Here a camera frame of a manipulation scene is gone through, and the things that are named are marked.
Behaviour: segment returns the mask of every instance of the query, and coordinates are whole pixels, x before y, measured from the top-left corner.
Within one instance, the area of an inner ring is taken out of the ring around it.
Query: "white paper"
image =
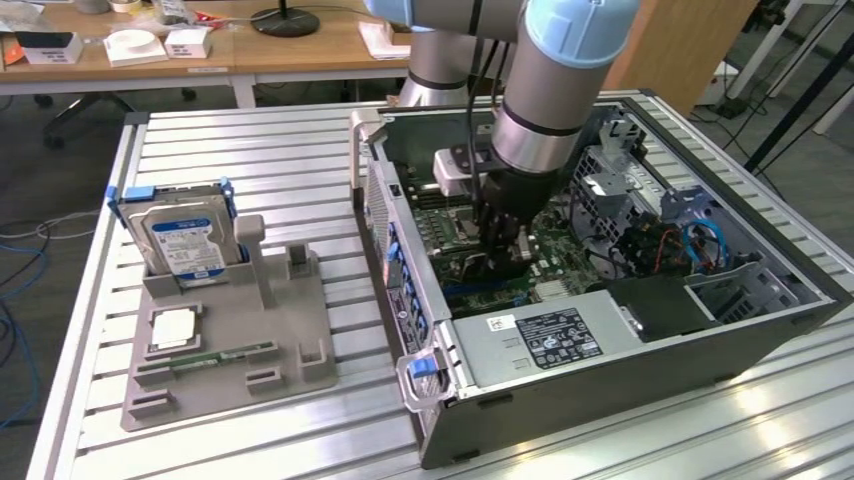
[[[5,7],[5,9],[14,8],[14,7],[32,8],[37,12],[37,13],[33,12],[34,15],[41,15],[41,12],[44,11],[44,5],[36,5],[30,2],[5,2],[4,1],[0,3],[4,4],[2,6]],[[5,9],[0,9],[0,32],[13,32],[14,30],[12,29],[12,27],[2,22],[2,10]]]
[[[359,33],[368,53],[376,60],[401,60],[409,58],[412,47],[392,45],[385,29],[379,23],[359,22]]]
[[[196,314],[187,308],[163,312],[155,317],[151,344],[157,345],[160,348],[185,344],[187,340],[193,336],[195,323]]]

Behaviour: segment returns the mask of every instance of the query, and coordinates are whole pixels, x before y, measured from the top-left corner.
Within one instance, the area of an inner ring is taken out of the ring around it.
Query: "blue hard drive label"
[[[172,274],[183,280],[204,280],[225,271],[219,245],[209,240],[213,225],[207,218],[157,223],[151,227]]]

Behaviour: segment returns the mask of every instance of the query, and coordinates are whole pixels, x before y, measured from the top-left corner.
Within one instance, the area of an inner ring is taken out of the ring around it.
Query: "power supply label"
[[[596,339],[574,308],[516,320],[516,328],[533,363],[541,369],[602,355]]]

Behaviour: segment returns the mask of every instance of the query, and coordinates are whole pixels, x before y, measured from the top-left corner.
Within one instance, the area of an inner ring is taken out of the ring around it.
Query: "wooden desk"
[[[233,14],[248,18],[252,14],[272,7],[271,0],[243,0],[233,3]],[[272,38],[241,26],[235,32],[235,68],[237,72],[268,73],[283,70],[291,72],[316,72],[331,70],[365,70],[396,68],[405,69],[408,61],[388,60],[377,62],[359,34],[359,22],[377,22],[365,15],[344,10],[311,8],[311,5],[335,5],[367,13],[361,0],[295,0],[288,7],[300,8],[317,15],[320,30],[301,38]]]
[[[303,38],[284,39],[257,33],[248,23],[211,33],[213,42],[207,59],[172,59],[165,62],[110,68],[100,44],[110,24],[126,22],[129,15],[84,15],[72,5],[50,4],[44,15],[60,30],[82,35],[86,43],[74,65],[29,65],[25,60],[0,72],[0,95],[121,91],[176,87],[229,85],[237,107],[255,107],[252,86],[257,83],[349,80],[405,76],[405,61],[383,62],[368,55],[357,31],[357,21],[369,17],[352,12],[311,8],[311,5],[361,7],[360,0],[301,0],[320,17],[320,30]],[[231,18],[248,18],[273,0],[188,2],[191,8]],[[4,48],[13,36],[2,35]]]

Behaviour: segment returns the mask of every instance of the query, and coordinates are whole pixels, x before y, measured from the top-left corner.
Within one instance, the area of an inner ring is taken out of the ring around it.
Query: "desk leg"
[[[788,83],[788,80],[791,80],[791,77],[794,76],[795,71],[800,67],[803,60],[806,60],[806,57],[810,55],[810,52],[815,48],[815,45],[818,45],[818,41],[822,39],[826,29],[836,19],[839,10],[844,8],[846,3],[847,2],[836,2],[836,5],[830,9],[830,11],[827,12],[827,15],[824,15],[824,18],[822,18],[822,20],[818,22],[818,25],[815,25],[815,28],[812,28],[812,30],[810,31],[806,37],[806,40],[800,45],[800,48],[798,48],[798,51],[795,52],[794,56],[788,60],[786,67],[783,68],[780,74],[776,76],[776,79],[774,80],[774,83],[771,83],[771,85],[776,85],[776,86],[768,90],[768,97],[776,98],[776,95],[779,95],[780,90]]]
[[[255,108],[255,75],[232,75],[231,87],[235,90],[237,108]]]
[[[803,6],[803,2],[804,0],[792,0],[791,2],[788,2],[788,6],[784,10],[786,20],[783,21],[782,25],[774,25],[771,27],[771,30],[768,30],[768,33],[764,36],[764,40],[762,40],[762,43],[759,44],[759,48],[756,48],[756,51],[747,61],[747,65],[744,65],[744,68],[738,74],[738,78],[735,78],[735,82],[728,88],[726,95],[727,98],[738,98],[738,96],[742,94],[742,91],[747,86],[747,82],[752,78],[754,73],[756,73],[762,61],[768,56],[768,52],[771,51],[771,48],[774,48],[774,44],[776,43],[776,40],[779,40],[786,27],[788,27],[788,22],[791,22],[791,19],[798,14],[798,11]]]

